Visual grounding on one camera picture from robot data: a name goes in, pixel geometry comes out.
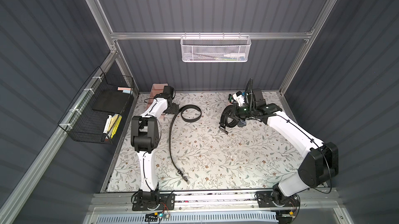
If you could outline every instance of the mounting plate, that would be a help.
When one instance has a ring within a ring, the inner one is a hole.
[[[285,201],[284,205],[276,205],[273,202],[272,191],[257,191],[255,193],[257,195],[257,202],[260,208],[275,208],[275,207],[298,207],[299,206],[299,198],[296,195],[291,196],[291,198]]]
[[[174,209],[174,202],[175,202],[175,194],[160,194],[159,201],[165,203],[169,210]],[[142,201],[139,200],[139,196],[135,196],[133,200],[132,211],[162,211],[164,209],[164,205],[160,203],[156,208],[148,209],[143,206]]]

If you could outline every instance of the aluminum frame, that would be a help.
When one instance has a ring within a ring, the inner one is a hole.
[[[309,40],[312,37],[311,32],[298,32],[298,33],[111,33],[111,38],[113,40],[180,40],[183,36],[184,38],[212,38],[215,36],[218,38],[239,38],[241,35],[248,35],[252,40]]]
[[[89,6],[90,11],[93,14],[93,17],[94,17],[95,21],[97,22],[98,27],[101,30],[102,36],[104,37],[105,41],[107,42],[109,50],[116,51],[119,54],[116,61],[117,61],[117,65],[118,65],[119,69],[122,72],[122,75],[130,76],[133,78],[134,86],[136,87],[135,89],[133,89],[133,91],[134,91],[134,93],[138,94],[139,88],[137,87],[137,83],[133,77],[132,72],[130,71],[129,66],[127,65],[127,62],[122,53],[122,50],[119,47],[119,44],[111,38],[112,28],[108,22],[107,17],[105,16],[105,12],[102,9],[100,1],[99,0],[86,0],[86,3]]]
[[[107,72],[111,67],[112,63],[116,59],[116,52],[110,52],[102,63],[100,68],[93,75],[92,79],[88,82],[85,89],[89,89],[93,86],[94,82],[97,80],[97,77],[102,74],[102,71]],[[89,92],[89,90],[83,90],[77,100],[74,102],[72,109],[77,108],[77,106],[82,102],[85,95]],[[63,118],[62,122],[67,122],[73,112],[69,111],[67,115]],[[25,175],[19,181],[11,195],[7,198],[7,201],[3,204],[0,209],[0,223],[1,224],[11,224],[18,213],[21,211],[23,205],[29,198],[30,194],[33,192],[37,183],[43,176],[47,167],[50,165],[54,156],[60,149],[61,145],[67,138],[68,134],[61,128],[57,127],[53,135],[47,141],[46,145],[43,147],[39,155],[35,158]]]
[[[312,36],[308,41],[305,41],[299,52],[297,53],[297,57],[295,58],[292,66],[290,67],[282,85],[280,87],[280,92],[284,95],[287,92],[288,87],[290,86],[292,80],[294,79],[299,67],[302,65],[302,62],[305,60],[306,55],[308,54],[310,48],[312,47],[314,41],[316,40],[318,34],[320,33],[324,23],[327,20],[327,17],[330,15],[332,8],[334,7],[337,0],[327,0],[324,4],[319,16],[314,23],[312,28]]]
[[[240,190],[205,190],[205,191],[175,191],[176,212],[217,212],[217,211],[275,211],[289,207],[259,208],[254,197],[256,191],[272,191],[272,189],[240,189]],[[96,223],[101,214],[132,214],[150,213],[153,211],[133,212],[131,196],[133,192],[116,192],[94,194],[88,208],[84,224]],[[341,224],[352,224],[345,213],[344,205],[335,188],[328,195],[314,189],[298,193],[301,198],[301,208],[333,208]]]

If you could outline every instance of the black wire basket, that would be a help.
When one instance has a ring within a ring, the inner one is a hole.
[[[133,88],[133,78],[103,72],[101,76],[96,78],[91,88],[84,89],[86,91],[84,97],[76,107],[71,109],[71,103],[69,110],[64,115],[66,116],[69,111],[72,111],[72,116],[67,122],[59,122],[59,127],[66,131],[74,141],[112,144],[116,132],[122,132],[123,126],[120,123],[122,118],[126,118],[128,115],[126,108],[130,108],[133,103],[133,90],[131,90],[116,121],[106,134],[103,131],[110,113],[93,110],[92,107],[102,92],[118,91],[118,87]]]

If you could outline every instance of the pink box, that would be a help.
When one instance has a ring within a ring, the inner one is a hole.
[[[153,98],[155,95],[161,93],[164,91],[164,86],[167,86],[168,84],[152,84],[151,92],[150,92],[150,98]],[[146,110],[150,107],[152,104],[153,99],[148,100],[148,104],[146,107]]]

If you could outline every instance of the white mesh basket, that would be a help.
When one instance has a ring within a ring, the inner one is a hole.
[[[183,35],[180,44],[184,62],[246,62],[251,40],[248,35]]]

